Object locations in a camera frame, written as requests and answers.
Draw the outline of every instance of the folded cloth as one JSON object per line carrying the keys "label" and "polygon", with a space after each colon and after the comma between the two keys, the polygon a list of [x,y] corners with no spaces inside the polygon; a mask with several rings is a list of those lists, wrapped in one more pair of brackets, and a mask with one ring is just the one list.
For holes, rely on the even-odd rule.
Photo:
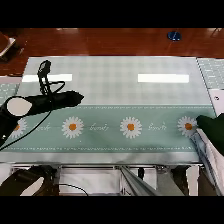
{"label": "folded cloth", "polygon": [[208,178],[217,195],[224,195],[224,156],[215,148],[202,129],[191,136]]}
{"label": "folded cloth", "polygon": [[217,118],[198,116],[197,124],[206,134],[214,147],[224,156],[224,113]]}

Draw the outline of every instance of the white cloth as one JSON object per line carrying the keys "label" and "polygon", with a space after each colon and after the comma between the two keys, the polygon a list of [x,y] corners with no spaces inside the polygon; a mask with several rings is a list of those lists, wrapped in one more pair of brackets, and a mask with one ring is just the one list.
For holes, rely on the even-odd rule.
{"label": "white cloth", "polygon": [[206,157],[211,164],[215,182],[218,185],[222,195],[224,195],[224,156],[214,147],[202,129],[197,129],[197,132],[206,145]]}

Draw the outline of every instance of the white daisy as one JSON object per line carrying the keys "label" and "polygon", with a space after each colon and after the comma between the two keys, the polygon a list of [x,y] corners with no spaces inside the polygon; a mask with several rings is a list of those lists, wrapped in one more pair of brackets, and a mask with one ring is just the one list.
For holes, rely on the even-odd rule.
{"label": "white daisy", "polygon": [[130,139],[139,136],[141,134],[140,131],[142,130],[140,121],[134,117],[126,117],[126,119],[123,119],[120,127],[120,131],[123,131],[123,135],[126,135],[126,138]]}
{"label": "white daisy", "polygon": [[71,139],[82,134],[83,126],[83,121],[78,117],[69,117],[63,122],[62,131],[66,135],[66,138],[70,137]]}
{"label": "white daisy", "polygon": [[182,117],[178,121],[177,127],[179,128],[179,131],[182,131],[182,135],[185,135],[185,137],[191,137],[196,131],[197,128],[197,121],[194,118],[190,117]]}
{"label": "white daisy", "polygon": [[18,121],[18,125],[16,126],[16,128],[14,129],[14,131],[12,132],[12,134],[10,135],[11,138],[17,138],[19,137],[20,135],[23,134],[23,131],[25,131],[27,128],[27,125],[26,125],[26,120],[25,119],[20,119]]}

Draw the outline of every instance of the plaid pattern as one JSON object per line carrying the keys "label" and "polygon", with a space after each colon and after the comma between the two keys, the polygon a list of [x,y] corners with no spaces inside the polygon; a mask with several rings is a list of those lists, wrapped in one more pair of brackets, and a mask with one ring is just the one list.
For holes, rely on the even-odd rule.
{"label": "plaid pattern", "polygon": [[19,84],[0,84],[0,106],[16,94]]}
{"label": "plaid pattern", "polygon": [[[63,91],[85,96],[82,105],[211,105],[196,58],[148,56],[31,57],[24,75],[44,60],[50,74],[73,74]],[[188,74],[189,83],[138,83],[138,74]],[[40,94],[39,83],[22,83],[18,95]]]}
{"label": "plaid pattern", "polygon": [[224,59],[198,58],[208,89],[224,89]]}

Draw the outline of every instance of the white circular part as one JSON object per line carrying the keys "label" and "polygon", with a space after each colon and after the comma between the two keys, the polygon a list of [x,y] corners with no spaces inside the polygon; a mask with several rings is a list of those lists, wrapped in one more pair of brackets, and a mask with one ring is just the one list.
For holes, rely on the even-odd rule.
{"label": "white circular part", "polygon": [[26,115],[31,107],[32,103],[20,97],[12,98],[7,103],[7,110],[14,116]]}

